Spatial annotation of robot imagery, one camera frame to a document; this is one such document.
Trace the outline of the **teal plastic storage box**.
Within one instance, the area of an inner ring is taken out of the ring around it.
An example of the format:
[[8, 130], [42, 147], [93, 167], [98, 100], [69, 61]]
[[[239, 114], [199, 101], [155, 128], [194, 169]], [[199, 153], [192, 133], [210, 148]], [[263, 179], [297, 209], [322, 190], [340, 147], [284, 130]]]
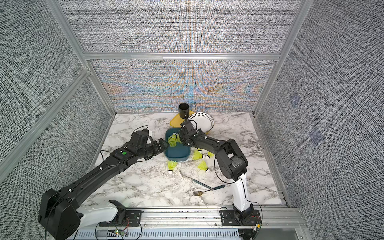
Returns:
[[[177, 133], [180, 128], [170, 128], [166, 131], [165, 137], [168, 139], [172, 134]], [[191, 154], [191, 148], [177, 143], [175, 147], [168, 147], [165, 156], [169, 161], [183, 162], [186, 161]]]

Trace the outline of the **yellow shuttlecock four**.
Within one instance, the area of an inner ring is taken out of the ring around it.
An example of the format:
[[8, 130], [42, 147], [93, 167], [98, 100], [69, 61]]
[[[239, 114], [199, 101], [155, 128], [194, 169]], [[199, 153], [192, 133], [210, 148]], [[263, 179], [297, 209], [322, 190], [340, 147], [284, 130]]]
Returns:
[[167, 166], [168, 166], [168, 174], [171, 175], [175, 171], [176, 167], [178, 166], [178, 162], [168, 161]]

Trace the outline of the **yellow shuttlecock five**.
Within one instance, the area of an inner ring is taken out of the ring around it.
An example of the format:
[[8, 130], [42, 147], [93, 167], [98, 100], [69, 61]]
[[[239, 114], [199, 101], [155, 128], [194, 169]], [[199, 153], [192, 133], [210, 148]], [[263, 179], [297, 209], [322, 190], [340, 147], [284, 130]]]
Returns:
[[195, 150], [193, 153], [193, 160], [201, 160], [204, 158], [202, 150]]

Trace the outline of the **yellow shuttlecock six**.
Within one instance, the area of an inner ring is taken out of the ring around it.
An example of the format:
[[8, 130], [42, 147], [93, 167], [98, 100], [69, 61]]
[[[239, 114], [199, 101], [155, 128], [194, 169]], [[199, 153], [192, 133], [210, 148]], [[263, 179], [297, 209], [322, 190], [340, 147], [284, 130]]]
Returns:
[[199, 164], [198, 164], [198, 169], [199, 170], [202, 170], [204, 172], [208, 172], [210, 169], [207, 165], [207, 163], [205, 161], [201, 161]]

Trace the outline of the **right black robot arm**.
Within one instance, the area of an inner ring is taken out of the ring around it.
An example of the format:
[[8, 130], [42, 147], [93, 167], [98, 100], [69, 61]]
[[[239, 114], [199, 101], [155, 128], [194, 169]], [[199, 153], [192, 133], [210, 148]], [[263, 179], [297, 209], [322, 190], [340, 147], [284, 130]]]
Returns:
[[181, 123], [179, 130], [181, 142], [186, 146], [203, 149], [215, 155], [221, 173], [230, 183], [235, 209], [244, 212], [252, 208], [252, 203], [247, 200], [246, 173], [248, 160], [235, 140], [217, 140], [207, 136], [202, 130], [197, 129], [190, 121]]

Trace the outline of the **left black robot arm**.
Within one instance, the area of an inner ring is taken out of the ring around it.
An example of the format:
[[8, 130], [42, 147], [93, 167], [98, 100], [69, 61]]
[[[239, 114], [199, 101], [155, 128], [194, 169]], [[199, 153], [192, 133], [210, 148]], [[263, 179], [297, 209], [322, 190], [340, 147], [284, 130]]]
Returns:
[[168, 147], [169, 143], [164, 139], [153, 140], [147, 129], [133, 132], [128, 142], [115, 149], [86, 175], [58, 191], [47, 190], [41, 198], [39, 224], [56, 240], [67, 239], [86, 221], [90, 224], [125, 224], [126, 209], [116, 200], [109, 201], [109, 206], [101, 212], [81, 212], [80, 206], [111, 178], [124, 172], [138, 160], [149, 160]]

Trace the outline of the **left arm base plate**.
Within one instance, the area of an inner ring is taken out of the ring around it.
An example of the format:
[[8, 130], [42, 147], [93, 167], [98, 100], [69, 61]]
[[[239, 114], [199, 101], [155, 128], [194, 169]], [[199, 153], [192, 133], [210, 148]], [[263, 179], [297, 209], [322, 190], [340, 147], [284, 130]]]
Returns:
[[142, 213], [142, 211], [138, 210], [119, 212], [112, 221], [99, 223], [99, 227], [138, 227]]

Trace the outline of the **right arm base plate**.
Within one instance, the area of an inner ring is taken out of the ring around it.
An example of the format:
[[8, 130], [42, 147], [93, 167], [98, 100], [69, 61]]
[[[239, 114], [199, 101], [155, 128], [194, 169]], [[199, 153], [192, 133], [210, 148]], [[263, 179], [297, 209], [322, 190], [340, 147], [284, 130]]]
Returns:
[[256, 226], [262, 224], [260, 211], [251, 208], [240, 212], [223, 207], [219, 210], [219, 214], [223, 226]]

